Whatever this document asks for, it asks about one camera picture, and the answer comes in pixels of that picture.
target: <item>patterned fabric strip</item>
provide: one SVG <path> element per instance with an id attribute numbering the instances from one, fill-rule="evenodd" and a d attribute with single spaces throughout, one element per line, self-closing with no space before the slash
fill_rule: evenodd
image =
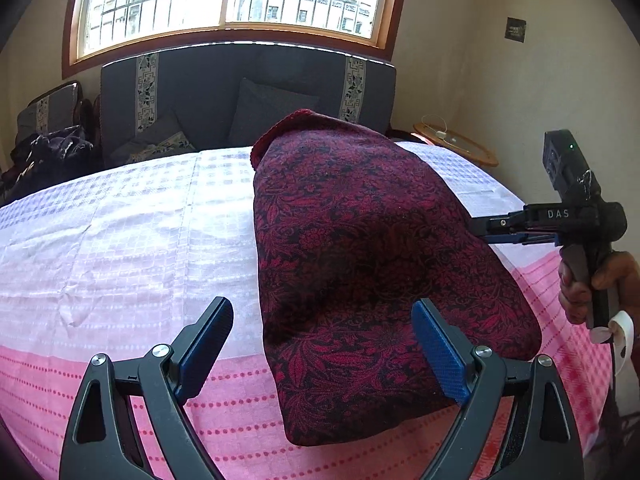
<path id="1" fill-rule="evenodd" d="M 158 87 L 159 54 L 145 54 L 138 57 L 136 73 L 136 134 L 152 125 L 157 118 L 156 92 Z"/>
<path id="2" fill-rule="evenodd" d="M 36 104 L 36 132 L 46 134 L 49 131 L 49 96 Z"/>
<path id="3" fill-rule="evenodd" d="M 342 105 L 340 106 L 340 115 L 338 116 L 341 121 L 358 123 L 360 120 L 366 78 L 367 61 L 357 57 L 347 56 L 344 69 Z"/>

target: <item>wall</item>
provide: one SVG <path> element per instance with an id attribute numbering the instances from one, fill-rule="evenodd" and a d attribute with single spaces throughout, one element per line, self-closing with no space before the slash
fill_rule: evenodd
<path id="1" fill-rule="evenodd" d="M 0 159 L 4 155 L 5 165 L 14 147 L 18 113 L 32 99 L 63 81 L 66 1 L 33 0 L 0 52 Z M 91 100 L 100 92 L 100 68 L 72 79 L 82 83 L 85 97 Z"/>
<path id="2" fill-rule="evenodd" d="M 604 198 L 625 207 L 618 246 L 640 256 L 640 45 L 626 23 L 610 0 L 477 2 L 453 126 L 497 152 L 494 175 L 526 202 L 558 199 L 543 133 L 570 129 Z M 524 44 L 504 39 L 508 16 L 527 20 Z"/>
<path id="3" fill-rule="evenodd" d="M 412 131 L 426 114 L 453 117 L 478 9 L 475 0 L 404 0 L 392 59 L 398 70 L 395 128 Z"/>

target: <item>bed sheet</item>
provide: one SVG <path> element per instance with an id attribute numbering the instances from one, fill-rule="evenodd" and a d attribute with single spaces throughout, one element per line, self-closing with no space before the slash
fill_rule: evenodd
<path id="1" fill-rule="evenodd" d="M 436 146 L 400 145 L 446 181 L 472 215 L 522 208 L 504 186 Z M 284 436 L 262 349 L 248 148 L 125 166 L 0 209 L 0 414 L 47 480 L 58 477 L 66 418 L 89 359 L 137 357 L 171 342 L 215 296 L 234 328 L 186 411 L 229 480 L 418 478 L 457 409 L 377 436 L 301 448 Z M 570 325 L 557 300 L 558 251 L 494 246 L 540 322 L 576 415 L 584 450 L 598 431 L 610 357 Z M 474 478 L 486 476 L 509 415 L 500 408 Z M 142 399 L 134 410 L 160 478 L 171 478 Z"/>

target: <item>screw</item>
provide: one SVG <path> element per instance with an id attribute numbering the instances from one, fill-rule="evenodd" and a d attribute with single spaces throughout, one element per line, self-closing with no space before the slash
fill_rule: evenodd
<path id="1" fill-rule="evenodd" d="M 151 353 L 156 357 L 164 357 L 169 353 L 169 347 L 167 345 L 157 345 L 154 346 L 154 349 L 151 351 Z"/>
<path id="2" fill-rule="evenodd" d="M 554 363 L 554 360 L 546 354 L 540 354 L 538 356 L 538 362 L 541 365 L 549 368 Z"/>
<path id="3" fill-rule="evenodd" d="M 491 350 L 488 346 L 486 345 L 478 345 L 476 346 L 476 355 L 478 357 L 491 357 L 491 354 L 493 354 L 494 351 Z"/>
<path id="4" fill-rule="evenodd" d="M 91 364 L 93 366 L 100 366 L 106 360 L 107 356 L 105 354 L 96 354 L 91 358 Z"/>

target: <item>sofa backrest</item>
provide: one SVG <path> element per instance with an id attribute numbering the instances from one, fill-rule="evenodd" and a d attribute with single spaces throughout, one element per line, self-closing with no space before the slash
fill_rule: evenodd
<path id="1" fill-rule="evenodd" d="M 319 97 L 321 114 L 383 133 L 396 69 L 340 52 L 273 43 L 214 43 L 163 50 L 105 65 L 102 149 L 108 159 L 170 110 L 198 150 L 226 147 L 240 82 Z"/>
<path id="2" fill-rule="evenodd" d="M 64 83 L 36 97 L 18 114 L 15 145 L 33 134 L 47 134 L 78 124 L 74 113 L 79 100 L 82 87 L 78 81 Z"/>

